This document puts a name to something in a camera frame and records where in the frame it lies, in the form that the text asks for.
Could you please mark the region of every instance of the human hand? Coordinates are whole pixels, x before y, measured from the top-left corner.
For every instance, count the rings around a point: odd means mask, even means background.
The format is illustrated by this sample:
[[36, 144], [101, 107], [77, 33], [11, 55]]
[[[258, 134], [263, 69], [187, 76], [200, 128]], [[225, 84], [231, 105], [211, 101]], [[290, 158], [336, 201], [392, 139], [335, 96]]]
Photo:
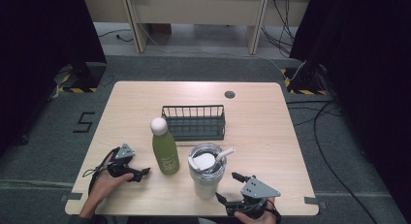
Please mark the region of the human hand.
[[[106, 160], [106, 163], [110, 162], [112, 154]], [[94, 211], [97, 206], [100, 205], [103, 200], [108, 197], [108, 195], [121, 183], [131, 179], [133, 174], [125, 174], [119, 177], [113, 177], [104, 167], [96, 181], [91, 188], [90, 194], [88, 195], [87, 201], [85, 201], [84, 206], [79, 214], [80, 217], [91, 218], [94, 215]]]
[[[274, 209], [275, 198], [270, 197], [267, 201], [266, 208]], [[236, 211], [234, 216], [244, 224], [276, 224], [276, 217], [269, 211], [264, 211], [263, 215], [258, 219], [252, 219], [246, 214]]]

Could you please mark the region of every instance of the robotic hand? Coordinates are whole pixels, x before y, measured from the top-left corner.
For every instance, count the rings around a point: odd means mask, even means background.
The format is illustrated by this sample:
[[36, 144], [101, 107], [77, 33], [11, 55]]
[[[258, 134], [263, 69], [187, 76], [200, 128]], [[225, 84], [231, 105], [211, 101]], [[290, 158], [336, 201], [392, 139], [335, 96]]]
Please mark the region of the robotic hand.
[[[107, 159], [111, 154], [113, 154], [113, 156], [110, 162], [106, 163]], [[129, 168], [128, 163], [133, 159], [135, 155], [136, 153], [127, 144], [123, 144], [122, 147], [119, 146], [110, 151], [109, 154], [103, 160], [103, 162], [99, 166], [97, 166], [95, 170], [87, 170], [82, 175], [83, 177], [85, 177], [91, 174], [88, 174], [87, 172], [94, 172], [93, 178], [91, 178], [90, 185], [88, 187], [88, 193], [90, 193], [94, 181], [97, 179], [97, 176], [99, 175], [104, 166], [107, 167], [107, 171], [113, 177], [119, 177], [128, 173], [132, 173], [134, 176], [128, 181], [140, 182], [143, 176], [148, 175], [150, 168], [146, 168], [141, 171]]]
[[241, 189], [241, 194], [244, 199], [239, 202], [227, 202], [225, 197], [215, 193], [218, 202], [226, 207], [227, 214], [234, 216], [234, 213], [239, 211], [251, 218], [257, 219], [263, 215], [264, 211], [269, 211], [275, 215], [277, 223], [280, 223], [281, 215], [275, 206], [274, 209], [266, 208], [269, 197], [279, 197], [281, 196], [280, 192], [259, 181], [255, 176], [248, 177], [237, 173], [232, 173], [232, 175], [234, 179], [240, 182], [246, 182], [246, 184]]

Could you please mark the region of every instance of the green bottle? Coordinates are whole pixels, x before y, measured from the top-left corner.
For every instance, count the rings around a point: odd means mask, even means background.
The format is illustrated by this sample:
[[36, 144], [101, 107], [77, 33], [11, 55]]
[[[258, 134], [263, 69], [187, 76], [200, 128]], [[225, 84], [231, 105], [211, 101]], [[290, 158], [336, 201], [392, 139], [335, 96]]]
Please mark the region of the green bottle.
[[173, 135], [167, 128], [164, 118], [157, 117], [151, 121], [153, 133], [153, 151], [160, 171], [165, 175], [175, 174], [179, 169], [177, 146]]

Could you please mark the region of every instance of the bottle label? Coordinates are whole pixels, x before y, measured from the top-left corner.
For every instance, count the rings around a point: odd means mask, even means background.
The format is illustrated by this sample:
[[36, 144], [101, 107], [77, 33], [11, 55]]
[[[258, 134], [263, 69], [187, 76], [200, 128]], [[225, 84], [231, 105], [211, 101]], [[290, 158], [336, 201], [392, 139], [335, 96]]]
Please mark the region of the bottle label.
[[177, 163], [175, 162], [174, 155], [172, 155], [168, 158], [161, 158], [161, 163], [163, 164], [164, 169], [166, 171], [172, 170], [177, 166]]

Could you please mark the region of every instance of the table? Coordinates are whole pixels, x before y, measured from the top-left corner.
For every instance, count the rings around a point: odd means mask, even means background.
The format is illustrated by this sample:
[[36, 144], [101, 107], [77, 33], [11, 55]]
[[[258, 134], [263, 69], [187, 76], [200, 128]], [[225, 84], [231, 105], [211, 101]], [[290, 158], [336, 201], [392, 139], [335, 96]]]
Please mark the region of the table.
[[[234, 91], [233, 99], [225, 97]], [[202, 200], [194, 192], [187, 156], [192, 146], [203, 142], [177, 142], [180, 169], [173, 176], [161, 174], [151, 147], [150, 121], [161, 115], [163, 106], [224, 105], [224, 141], [211, 141], [236, 152], [228, 156], [226, 173], [218, 193], [228, 201], [242, 199], [243, 187], [231, 172], [255, 175], [281, 192], [276, 206], [282, 215], [315, 215], [317, 205], [304, 202], [314, 192], [300, 152], [296, 133], [279, 84], [273, 82], [120, 81], [103, 112], [90, 148], [79, 171], [66, 212], [78, 214], [87, 198], [91, 177], [82, 174], [101, 163], [107, 153], [123, 143], [136, 151], [129, 166], [150, 167], [140, 183], [120, 185], [96, 213], [111, 215], [225, 216], [216, 198]]]
[[243, 25], [255, 54], [267, 0], [123, 0], [137, 52], [144, 52], [146, 23]]

